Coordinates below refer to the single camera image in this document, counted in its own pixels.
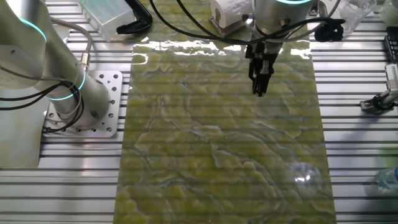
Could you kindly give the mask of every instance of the mounting plate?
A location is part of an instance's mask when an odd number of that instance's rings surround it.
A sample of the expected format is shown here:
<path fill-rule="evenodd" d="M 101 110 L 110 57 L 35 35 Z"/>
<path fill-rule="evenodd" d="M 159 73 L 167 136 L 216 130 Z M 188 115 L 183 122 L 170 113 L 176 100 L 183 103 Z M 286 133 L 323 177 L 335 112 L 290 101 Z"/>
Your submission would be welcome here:
<path fill-rule="evenodd" d="M 232 34 L 233 32 L 236 32 L 239 29 L 242 29 L 243 27 L 245 27 L 244 22 L 242 20 L 239 20 L 225 28 L 221 28 L 213 16 L 211 16 L 209 18 L 209 20 L 213 24 L 213 26 L 217 29 L 217 31 L 220 33 L 220 35 L 222 37 L 226 37 L 226 36 Z"/>
<path fill-rule="evenodd" d="M 118 118 L 120 109 L 121 90 L 123 84 L 123 75 L 117 71 L 90 71 L 90 76 L 101 81 L 108 89 L 110 95 L 109 109 L 106 114 L 95 124 L 87 128 L 70 127 L 65 131 L 57 133 L 44 134 L 46 138 L 110 138 L 118 130 Z M 54 105 L 50 103 L 49 110 L 46 113 L 44 126 L 52 129 L 58 129 L 65 126 L 60 121 Z"/>

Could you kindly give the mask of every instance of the tissue roll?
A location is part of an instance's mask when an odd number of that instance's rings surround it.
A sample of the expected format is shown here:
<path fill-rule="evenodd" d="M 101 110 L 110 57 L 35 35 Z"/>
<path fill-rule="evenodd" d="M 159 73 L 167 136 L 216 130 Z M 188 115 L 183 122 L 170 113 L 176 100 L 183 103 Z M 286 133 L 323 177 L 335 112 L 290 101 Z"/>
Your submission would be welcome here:
<path fill-rule="evenodd" d="M 252 12 L 251 0 L 211 0 L 211 15 L 221 28 L 238 22 Z"/>

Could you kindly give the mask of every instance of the teal light ring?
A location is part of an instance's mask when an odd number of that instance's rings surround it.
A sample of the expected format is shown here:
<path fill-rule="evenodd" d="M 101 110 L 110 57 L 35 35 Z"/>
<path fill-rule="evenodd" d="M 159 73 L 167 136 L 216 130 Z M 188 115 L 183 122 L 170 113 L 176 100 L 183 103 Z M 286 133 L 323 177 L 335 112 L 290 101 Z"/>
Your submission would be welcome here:
<path fill-rule="evenodd" d="M 83 85 L 85 84 L 85 81 L 86 81 L 86 71 L 84 69 L 83 69 L 83 71 L 84 71 L 83 81 L 82 81 L 81 85 L 79 86 L 79 90 L 81 90 L 81 88 L 83 87 Z M 66 96 L 64 98 L 61 98 L 61 99 L 53 99 L 53 98 L 48 98 L 48 97 L 46 97 L 46 98 L 49 99 L 49 100 L 60 101 L 60 100 L 66 100 L 66 99 L 71 98 L 71 97 L 73 97 L 73 94 L 71 94 L 69 96 Z"/>
<path fill-rule="evenodd" d="M 43 31 L 42 31 L 41 29 L 39 29 L 35 24 L 33 24 L 33 23 L 29 22 L 29 21 L 26 21 L 26 20 L 23 19 L 23 18 L 19 18 L 19 20 L 22 21 L 24 24 L 33 27 L 33 28 L 36 29 L 39 33 L 41 33 L 41 34 L 43 35 L 43 37 L 44 37 L 45 43 L 47 43 L 47 38 L 45 37 Z"/>
<path fill-rule="evenodd" d="M 276 1 L 279 1 L 279 2 L 285 3 L 285 4 L 303 4 L 303 3 L 307 3 L 311 0 L 300 0 L 300 1 L 276 0 Z"/>

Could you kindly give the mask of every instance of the green marble slab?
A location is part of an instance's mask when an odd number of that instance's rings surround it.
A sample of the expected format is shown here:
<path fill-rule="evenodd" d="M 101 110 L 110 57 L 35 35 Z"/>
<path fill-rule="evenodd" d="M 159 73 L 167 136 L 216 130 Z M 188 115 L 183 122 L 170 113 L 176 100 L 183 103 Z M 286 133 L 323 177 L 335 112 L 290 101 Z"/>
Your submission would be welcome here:
<path fill-rule="evenodd" d="M 197 30 L 175 1 L 155 3 Z M 185 3 L 216 32 L 209 1 Z M 180 35 L 148 9 L 154 25 L 133 49 L 114 223 L 336 223 L 309 41 L 284 45 L 256 98 L 245 47 Z"/>

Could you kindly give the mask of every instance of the slotted aluminum table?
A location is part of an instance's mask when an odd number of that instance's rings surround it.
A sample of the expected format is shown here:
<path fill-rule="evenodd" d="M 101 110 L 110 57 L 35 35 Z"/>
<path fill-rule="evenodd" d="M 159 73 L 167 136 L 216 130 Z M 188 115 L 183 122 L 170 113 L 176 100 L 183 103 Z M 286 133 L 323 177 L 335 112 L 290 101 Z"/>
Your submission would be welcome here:
<path fill-rule="evenodd" d="M 0 170 L 0 223 L 110 224 L 132 42 L 103 41 L 75 0 L 47 4 L 53 17 L 91 31 L 92 70 L 122 72 L 118 134 L 100 142 L 43 139 L 38 169 Z M 379 170 L 398 164 L 398 112 L 370 116 L 359 107 L 360 100 L 386 90 L 385 35 L 386 25 L 376 14 L 366 18 L 346 42 L 318 43 L 310 38 L 338 223 L 398 222 L 397 197 L 378 193 L 373 182 Z M 86 38 L 72 31 L 68 46 L 80 57 Z"/>

